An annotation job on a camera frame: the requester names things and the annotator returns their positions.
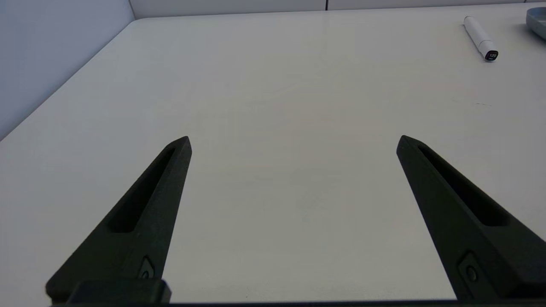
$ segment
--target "white table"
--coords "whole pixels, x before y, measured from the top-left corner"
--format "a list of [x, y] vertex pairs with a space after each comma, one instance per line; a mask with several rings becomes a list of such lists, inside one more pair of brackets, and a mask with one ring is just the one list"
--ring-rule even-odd
[[47, 305], [47, 279], [183, 135], [172, 301], [454, 298], [396, 145], [426, 142], [546, 238], [536, 6], [135, 21], [0, 143], [3, 303]]

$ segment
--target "screw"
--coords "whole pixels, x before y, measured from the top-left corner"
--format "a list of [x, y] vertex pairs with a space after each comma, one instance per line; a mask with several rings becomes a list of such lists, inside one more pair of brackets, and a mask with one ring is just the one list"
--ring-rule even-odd
[[476, 269], [474, 269], [473, 266], [469, 265], [468, 267], [466, 267], [466, 277], [468, 277], [470, 281], [478, 280], [478, 272], [476, 272]]

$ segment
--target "white wall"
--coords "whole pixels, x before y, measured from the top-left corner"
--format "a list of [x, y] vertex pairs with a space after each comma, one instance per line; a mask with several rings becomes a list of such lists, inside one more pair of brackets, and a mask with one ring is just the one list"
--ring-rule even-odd
[[316, 11], [326, 0], [131, 0], [136, 19], [148, 17]]
[[133, 20], [128, 0], [0, 0], [0, 140]]

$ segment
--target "white marker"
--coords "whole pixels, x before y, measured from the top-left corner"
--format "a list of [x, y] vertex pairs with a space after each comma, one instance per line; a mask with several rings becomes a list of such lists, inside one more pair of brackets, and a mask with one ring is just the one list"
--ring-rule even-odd
[[465, 17], [465, 29], [474, 45], [487, 61], [494, 61], [498, 56], [497, 47], [489, 38], [489, 35], [483, 30], [482, 26], [472, 16]]

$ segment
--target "gray container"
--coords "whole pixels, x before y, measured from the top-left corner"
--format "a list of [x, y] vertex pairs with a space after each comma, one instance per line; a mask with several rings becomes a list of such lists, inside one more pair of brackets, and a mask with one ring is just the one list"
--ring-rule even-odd
[[527, 27], [546, 39], [546, 8], [532, 8], [527, 10]]

